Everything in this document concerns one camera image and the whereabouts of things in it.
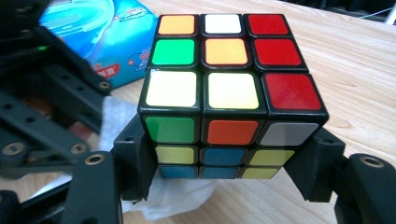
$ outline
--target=screw hole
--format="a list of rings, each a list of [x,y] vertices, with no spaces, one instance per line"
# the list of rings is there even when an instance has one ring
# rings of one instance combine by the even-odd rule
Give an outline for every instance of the screw hole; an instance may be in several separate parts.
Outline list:
[[[105,156],[101,154],[94,154],[85,159],[85,164],[87,165],[95,165],[101,163],[105,159]]]
[[[108,83],[108,82],[100,82],[99,83],[99,87],[101,89],[108,89],[108,88],[110,88],[110,83]]]
[[[75,155],[81,154],[85,152],[85,150],[87,150],[87,147],[83,144],[75,144],[70,149],[70,151]]]
[[[334,141],[332,139],[323,139],[323,142],[328,143],[328,144],[333,144]]]
[[[10,109],[14,108],[14,105],[13,104],[6,104],[6,105],[3,106],[3,108],[6,109],[6,110],[10,110]]]
[[[26,122],[33,123],[33,122],[35,122],[35,118],[29,117],[29,118],[26,119]]]
[[[127,142],[133,142],[133,141],[134,141],[134,138],[133,138],[133,137],[126,137],[126,138],[125,138],[125,141],[127,141]]]
[[[376,158],[373,157],[367,157],[367,156],[363,156],[361,157],[361,161],[369,166],[375,167],[375,168],[382,168],[384,167],[384,163]]]
[[[6,156],[15,156],[25,149],[25,144],[21,142],[14,142],[3,147],[3,154]]]

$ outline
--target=wooden surface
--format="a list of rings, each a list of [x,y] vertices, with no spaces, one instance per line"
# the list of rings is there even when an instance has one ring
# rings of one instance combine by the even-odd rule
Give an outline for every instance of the wooden surface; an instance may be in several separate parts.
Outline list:
[[[346,155],[367,153],[396,166],[396,27],[271,0],[141,0],[157,15],[283,13],[331,115],[325,128],[347,143]],[[137,103],[143,80],[114,90]],[[57,174],[0,179],[22,200]],[[220,180],[200,208],[157,221],[138,212],[124,223],[335,223],[333,205],[305,202],[282,169],[271,180]]]

